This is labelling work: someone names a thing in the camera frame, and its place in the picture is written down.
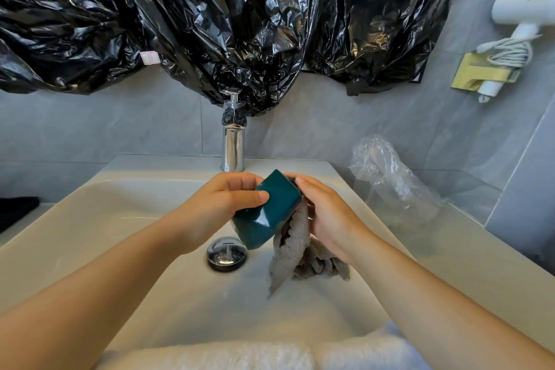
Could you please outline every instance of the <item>forearm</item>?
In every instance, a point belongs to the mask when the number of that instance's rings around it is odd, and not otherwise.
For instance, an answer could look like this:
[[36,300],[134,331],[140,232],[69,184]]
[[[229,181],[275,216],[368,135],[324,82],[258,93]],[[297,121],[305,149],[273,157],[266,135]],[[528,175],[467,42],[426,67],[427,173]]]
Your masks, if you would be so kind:
[[555,368],[551,352],[370,231],[346,250],[385,311],[433,368]]
[[0,368],[88,370],[179,255],[153,224],[0,317]]

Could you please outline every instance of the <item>towel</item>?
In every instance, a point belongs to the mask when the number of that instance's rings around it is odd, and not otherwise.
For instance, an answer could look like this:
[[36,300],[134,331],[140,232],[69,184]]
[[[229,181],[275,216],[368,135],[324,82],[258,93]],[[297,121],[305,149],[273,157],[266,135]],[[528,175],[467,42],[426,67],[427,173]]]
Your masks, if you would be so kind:
[[107,352],[95,370],[430,370],[393,323],[364,337],[300,342],[213,342]]
[[315,275],[339,275],[345,281],[350,278],[349,265],[310,236],[308,202],[304,197],[292,217],[274,236],[274,257],[268,272],[270,295],[291,276],[306,279]]

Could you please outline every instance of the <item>plastic bag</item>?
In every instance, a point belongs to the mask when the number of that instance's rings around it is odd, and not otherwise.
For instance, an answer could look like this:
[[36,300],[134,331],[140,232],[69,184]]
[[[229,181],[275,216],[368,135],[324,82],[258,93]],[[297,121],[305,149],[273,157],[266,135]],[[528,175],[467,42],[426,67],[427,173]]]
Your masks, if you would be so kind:
[[304,64],[320,0],[133,0],[173,78],[221,105],[241,89],[249,115],[275,107]]
[[92,93],[142,67],[135,14],[115,0],[0,0],[0,88]]
[[[380,135],[369,135],[353,147],[349,168],[357,181],[370,184],[365,202],[389,226],[399,221],[427,223],[445,203],[401,162],[391,143]],[[355,191],[361,194],[360,187]]]
[[359,80],[349,95],[417,79],[450,1],[323,0],[307,66],[345,84]]

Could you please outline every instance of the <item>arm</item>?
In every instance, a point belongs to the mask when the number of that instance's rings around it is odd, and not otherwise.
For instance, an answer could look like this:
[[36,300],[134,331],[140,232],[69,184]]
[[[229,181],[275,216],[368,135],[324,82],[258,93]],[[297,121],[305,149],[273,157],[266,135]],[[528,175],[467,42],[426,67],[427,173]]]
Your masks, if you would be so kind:
[[550,351],[381,240],[332,189],[305,176],[296,183],[315,205],[316,237],[359,272],[433,368],[555,368]]
[[88,370],[181,254],[269,196],[248,173],[219,174],[176,210],[0,316],[3,370]]

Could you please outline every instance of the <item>sink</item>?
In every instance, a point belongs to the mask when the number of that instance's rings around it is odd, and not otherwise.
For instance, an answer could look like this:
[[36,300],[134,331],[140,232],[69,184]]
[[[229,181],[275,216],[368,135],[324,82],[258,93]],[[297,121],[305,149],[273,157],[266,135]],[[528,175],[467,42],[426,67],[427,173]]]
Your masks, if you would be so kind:
[[[189,198],[218,172],[220,159],[121,155],[0,248],[0,312],[86,264]],[[327,162],[246,160],[264,177],[274,169],[330,185],[380,237],[408,254]],[[382,326],[387,315],[362,278],[288,281],[268,298],[271,241],[231,273],[213,271],[206,247],[235,235],[226,224],[178,258],[110,344],[111,349],[229,341],[335,341]]]

